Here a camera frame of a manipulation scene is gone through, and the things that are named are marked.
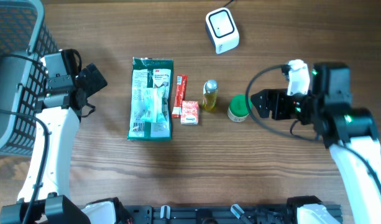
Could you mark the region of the green lid white jar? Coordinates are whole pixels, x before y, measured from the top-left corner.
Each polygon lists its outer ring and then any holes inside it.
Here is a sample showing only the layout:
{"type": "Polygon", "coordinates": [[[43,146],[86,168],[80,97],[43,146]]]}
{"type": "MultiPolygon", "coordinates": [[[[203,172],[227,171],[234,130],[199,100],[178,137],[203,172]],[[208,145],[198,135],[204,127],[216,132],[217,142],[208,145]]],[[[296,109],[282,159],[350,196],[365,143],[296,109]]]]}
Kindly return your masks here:
{"type": "Polygon", "coordinates": [[[249,111],[247,109],[245,95],[236,95],[232,98],[227,110],[227,115],[231,121],[237,123],[247,119],[249,111]]]}

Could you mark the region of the green foil packet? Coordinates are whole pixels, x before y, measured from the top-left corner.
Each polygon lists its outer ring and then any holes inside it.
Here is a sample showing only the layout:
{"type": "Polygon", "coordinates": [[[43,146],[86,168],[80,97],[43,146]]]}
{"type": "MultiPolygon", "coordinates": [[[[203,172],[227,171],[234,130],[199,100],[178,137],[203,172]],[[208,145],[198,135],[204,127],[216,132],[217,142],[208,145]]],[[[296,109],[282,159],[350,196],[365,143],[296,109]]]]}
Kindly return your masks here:
{"type": "Polygon", "coordinates": [[[133,58],[128,140],[172,138],[173,60],[133,58]]]}

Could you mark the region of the yellow dish soap bottle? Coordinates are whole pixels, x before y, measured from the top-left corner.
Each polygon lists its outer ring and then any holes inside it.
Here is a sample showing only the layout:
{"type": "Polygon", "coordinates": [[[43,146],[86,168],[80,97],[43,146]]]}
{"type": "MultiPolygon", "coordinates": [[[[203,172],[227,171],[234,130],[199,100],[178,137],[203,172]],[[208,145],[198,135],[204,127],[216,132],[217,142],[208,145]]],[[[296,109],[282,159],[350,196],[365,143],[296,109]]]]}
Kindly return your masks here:
{"type": "Polygon", "coordinates": [[[216,80],[208,80],[203,86],[203,109],[211,111],[216,104],[218,97],[218,83],[216,80]]]}

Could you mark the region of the red white snack packet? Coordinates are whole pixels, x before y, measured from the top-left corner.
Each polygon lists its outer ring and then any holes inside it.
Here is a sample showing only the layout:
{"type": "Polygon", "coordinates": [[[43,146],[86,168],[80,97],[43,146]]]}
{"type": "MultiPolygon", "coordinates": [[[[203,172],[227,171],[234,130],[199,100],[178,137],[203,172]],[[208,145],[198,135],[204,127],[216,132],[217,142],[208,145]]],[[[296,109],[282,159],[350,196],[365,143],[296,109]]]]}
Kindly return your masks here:
{"type": "Polygon", "coordinates": [[[177,87],[175,93],[175,102],[172,110],[172,117],[179,118],[181,116],[181,107],[183,100],[185,99],[186,85],[188,82],[187,75],[177,76],[177,87]]]}

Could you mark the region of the small red white carton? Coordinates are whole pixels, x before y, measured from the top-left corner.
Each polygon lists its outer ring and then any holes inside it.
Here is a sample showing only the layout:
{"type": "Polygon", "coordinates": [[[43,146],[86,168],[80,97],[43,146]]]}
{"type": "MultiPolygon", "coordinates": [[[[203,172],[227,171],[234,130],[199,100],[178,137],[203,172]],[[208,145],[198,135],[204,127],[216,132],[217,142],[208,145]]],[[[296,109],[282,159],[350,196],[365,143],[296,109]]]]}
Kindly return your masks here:
{"type": "Polygon", "coordinates": [[[199,105],[197,101],[183,101],[181,106],[181,124],[198,124],[199,105]]]}

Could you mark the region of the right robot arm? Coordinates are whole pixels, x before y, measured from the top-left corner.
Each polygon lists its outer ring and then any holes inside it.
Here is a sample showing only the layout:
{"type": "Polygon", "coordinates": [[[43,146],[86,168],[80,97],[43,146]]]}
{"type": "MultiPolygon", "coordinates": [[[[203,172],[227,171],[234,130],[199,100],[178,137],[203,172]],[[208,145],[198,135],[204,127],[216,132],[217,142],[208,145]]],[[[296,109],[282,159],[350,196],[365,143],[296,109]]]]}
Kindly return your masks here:
{"type": "Polygon", "coordinates": [[[350,69],[343,62],[318,62],[311,70],[302,60],[273,65],[258,72],[246,88],[249,116],[274,134],[262,119],[293,119],[313,125],[316,137],[334,160],[356,223],[381,223],[381,145],[372,113],[353,108],[350,69]],[[281,70],[286,89],[264,89],[253,95],[256,79],[281,70]]]}

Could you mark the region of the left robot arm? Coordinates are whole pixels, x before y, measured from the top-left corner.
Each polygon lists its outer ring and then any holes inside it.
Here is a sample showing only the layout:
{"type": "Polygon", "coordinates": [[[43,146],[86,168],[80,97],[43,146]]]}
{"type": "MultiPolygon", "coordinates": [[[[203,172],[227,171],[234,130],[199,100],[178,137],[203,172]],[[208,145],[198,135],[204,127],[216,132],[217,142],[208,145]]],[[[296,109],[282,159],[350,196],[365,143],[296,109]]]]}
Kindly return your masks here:
{"type": "Polygon", "coordinates": [[[1,223],[130,223],[118,198],[80,208],[70,199],[70,164],[82,109],[106,86],[93,64],[75,49],[38,60],[0,55],[0,152],[30,148],[26,180],[15,204],[3,206],[1,223]]]}

